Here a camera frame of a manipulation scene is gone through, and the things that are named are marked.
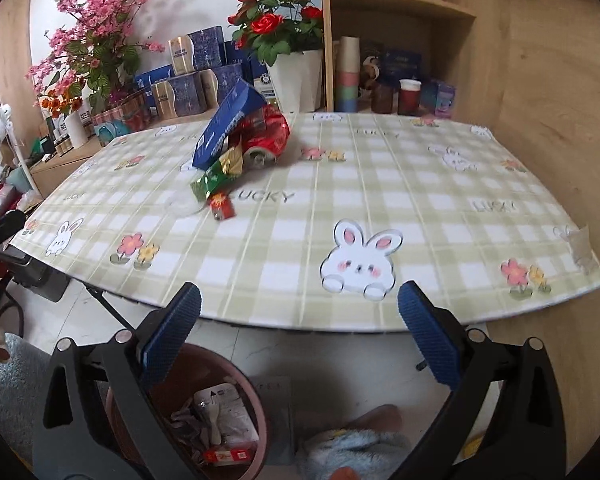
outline green candy wrapper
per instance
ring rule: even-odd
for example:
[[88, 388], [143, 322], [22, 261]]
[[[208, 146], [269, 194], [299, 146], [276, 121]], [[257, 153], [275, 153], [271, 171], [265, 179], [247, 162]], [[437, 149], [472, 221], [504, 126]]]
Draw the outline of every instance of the green candy wrapper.
[[241, 174], [242, 150], [240, 146], [234, 146], [220, 155], [203, 176], [190, 184], [191, 190], [202, 202], [213, 195], [219, 187], [235, 180]]

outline fluffy cloth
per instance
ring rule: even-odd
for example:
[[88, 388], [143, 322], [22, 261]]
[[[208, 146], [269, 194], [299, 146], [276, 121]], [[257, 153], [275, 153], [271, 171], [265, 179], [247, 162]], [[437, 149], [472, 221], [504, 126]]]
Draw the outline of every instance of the fluffy cloth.
[[350, 467], [363, 480], [386, 480], [411, 450], [400, 433], [334, 430], [307, 440], [296, 455], [304, 480], [329, 480], [341, 467]]
[[51, 356], [16, 335], [6, 339], [11, 358], [0, 364], [0, 434], [31, 464], [36, 401]]

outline tablecloth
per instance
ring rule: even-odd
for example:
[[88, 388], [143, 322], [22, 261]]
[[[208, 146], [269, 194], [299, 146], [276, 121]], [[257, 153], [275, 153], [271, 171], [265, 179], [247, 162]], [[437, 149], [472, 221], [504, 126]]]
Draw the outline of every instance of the tablecloth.
[[275, 167], [228, 190], [237, 215], [170, 209], [206, 121], [120, 137], [69, 177], [12, 243], [94, 286], [165, 306], [199, 286], [203, 316], [304, 330], [393, 331], [415, 280], [463, 323], [600, 286], [577, 226], [491, 132], [439, 119], [287, 114]]

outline blue gripper pad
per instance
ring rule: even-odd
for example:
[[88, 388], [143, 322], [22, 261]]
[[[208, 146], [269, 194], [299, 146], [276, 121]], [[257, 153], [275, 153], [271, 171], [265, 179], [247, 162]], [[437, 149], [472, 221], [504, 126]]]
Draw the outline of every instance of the blue gripper pad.
[[437, 310], [448, 313], [455, 320], [450, 312], [433, 306], [415, 282], [402, 284], [398, 291], [398, 312], [413, 334], [433, 376], [439, 383], [455, 390], [461, 379], [461, 349], [445, 331], [440, 316], [436, 315]]
[[185, 283], [165, 307], [166, 314], [140, 352], [140, 383], [145, 390], [165, 380], [201, 307], [202, 295], [193, 283]]

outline white fan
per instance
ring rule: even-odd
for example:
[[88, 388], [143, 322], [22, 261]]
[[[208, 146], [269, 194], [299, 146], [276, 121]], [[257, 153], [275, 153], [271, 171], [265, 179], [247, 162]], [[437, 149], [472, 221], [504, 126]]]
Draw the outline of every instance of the white fan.
[[13, 123], [11, 122], [10, 118], [11, 118], [11, 107], [9, 105], [2, 105], [0, 107], [0, 144], [4, 140], [4, 137], [8, 137], [11, 148], [13, 149], [16, 156], [18, 157], [18, 160], [20, 161], [20, 166], [22, 167], [22, 170], [24, 171], [25, 175], [27, 176], [27, 180], [31, 184], [31, 187], [36, 192], [40, 193], [38, 190], [38, 187], [36, 186], [36, 183], [33, 181], [33, 177], [29, 173], [29, 168], [27, 167], [27, 165], [25, 163], [25, 158], [22, 155], [22, 152], [20, 151], [18, 139], [16, 139], [15, 135], [13, 134]]

